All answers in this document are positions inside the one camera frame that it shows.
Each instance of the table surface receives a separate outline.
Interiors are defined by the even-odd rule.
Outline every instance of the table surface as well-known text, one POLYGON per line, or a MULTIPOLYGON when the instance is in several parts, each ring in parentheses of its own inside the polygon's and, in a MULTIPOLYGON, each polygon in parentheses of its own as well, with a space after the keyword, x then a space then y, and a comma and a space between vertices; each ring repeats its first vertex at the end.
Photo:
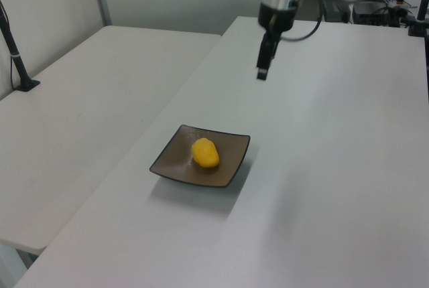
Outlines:
POLYGON ((40 254, 220 39, 105 27, 0 102, 0 243, 40 254))
POLYGON ((424 41, 323 23, 262 82, 262 35, 234 22, 17 288, 429 285, 424 41), (181 124, 251 135, 229 187, 149 172, 181 124))

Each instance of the yellow potato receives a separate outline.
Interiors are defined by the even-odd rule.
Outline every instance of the yellow potato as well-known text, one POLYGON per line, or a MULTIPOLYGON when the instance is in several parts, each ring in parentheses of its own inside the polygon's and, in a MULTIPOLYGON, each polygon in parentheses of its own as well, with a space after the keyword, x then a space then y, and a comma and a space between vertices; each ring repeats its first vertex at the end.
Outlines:
POLYGON ((202 167, 216 167, 219 164, 219 154, 215 144, 205 137, 192 144, 192 156, 202 167))

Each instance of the black cable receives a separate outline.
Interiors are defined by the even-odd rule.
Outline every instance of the black cable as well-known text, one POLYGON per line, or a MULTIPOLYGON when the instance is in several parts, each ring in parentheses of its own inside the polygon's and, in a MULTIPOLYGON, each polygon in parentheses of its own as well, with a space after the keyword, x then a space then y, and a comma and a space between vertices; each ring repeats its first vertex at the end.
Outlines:
POLYGON ((374 15, 375 13, 377 13, 377 12, 380 12, 381 10, 384 10, 384 11, 386 11, 386 10, 388 10, 389 8, 386 6, 386 7, 382 7, 382 8, 380 8, 380 9, 377 9, 377 10, 375 10, 373 13, 370 13, 369 15, 374 15))
POLYGON ((310 36, 312 36, 317 31, 317 29, 319 28, 320 24, 322 23, 323 11, 324 11, 323 0, 319 0, 319 18, 317 19, 316 26, 314 27, 314 29, 308 35, 305 35, 304 37, 300 37, 300 38, 280 37, 280 39, 284 40, 285 42, 301 42, 302 40, 305 40, 305 39, 309 38, 310 36))
POLYGON ((11 27, 11 25, 10 25, 10 23, 9 23, 9 17, 7 16, 6 9, 4 8, 4 6, 3 6, 3 4, 2 4, 2 2, 1 2, 1 0, 0 0, 0 8, 1 8, 1 10, 2 10, 3 14, 4 14, 4 15, 5 15, 5 17, 6 17, 7 25, 8 25, 8 26, 9 26, 9 28, 10 28, 10 27, 11 27))
MULTIPOLYGON (((11 24, 9 23, 9 17, 7 16, 6 9, 4 8, 1 0, 0 0, 0 8, 1 8, 1 12, 5 15, 7 25, 9 27, 9 29, 10 29, 11 24)), ((12 90, 15 90, 15 87, 13 85, 13 77, 12 77, 12 56, 11 56, 11 73, 10 73, 10 77, 11 77, 11 87, 12 87, 12 90)))
POLYGON ((13 79, 12 79, 12 56, 11 56, 11 87, 12 87, 12 90, 15 90, 15 87, 13 86, 13 79))

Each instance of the black stand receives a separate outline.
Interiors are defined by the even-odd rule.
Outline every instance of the black stand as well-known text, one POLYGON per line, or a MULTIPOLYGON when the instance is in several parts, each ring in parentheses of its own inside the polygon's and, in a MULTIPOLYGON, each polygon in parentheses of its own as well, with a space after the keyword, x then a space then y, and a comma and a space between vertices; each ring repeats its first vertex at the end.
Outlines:
POLYGON ((38 82, 37 80, 32 80, 27 74, 27 70, 25 69, 24 63, 22 62, 18 48, 15 44, 15 40, 13 39, 9 21, 3 10, 2 4, 0 4, 0 29, 1 33, 3 34, 3 37, 5 38, 7 47, 9 48, 9 52, 11 53, 13 62, 15 63, 15 67, 18 71, 19 77, 21 78, 21 84, 15 89, 20 90, 22 92, 28 92, 29 90, 40 84, 40 82, 38 82))
POLYGON ((429 19, 426 18, 426 11, 428 10, 429 0, 422 0, 418 10, 417 19, 411 15, 401 20, 402 23, 409 25, 408 35, 412 37, 427 38, 426 30, 429 28, 429 19))

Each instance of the square plate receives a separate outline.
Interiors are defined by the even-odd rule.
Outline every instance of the square plate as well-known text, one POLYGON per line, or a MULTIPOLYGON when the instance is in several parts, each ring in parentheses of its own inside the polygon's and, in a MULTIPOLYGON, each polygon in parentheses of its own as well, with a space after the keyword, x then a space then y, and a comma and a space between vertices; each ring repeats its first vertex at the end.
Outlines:
POLYGON ((150 167, 152 173, 174 181, 224 188, 234 178, 246 155, 250 136, 182 125, 150 167), (207 169, 194 161, 191 146, 197 139, 211 140, 219 154, 219 165, 207 169))

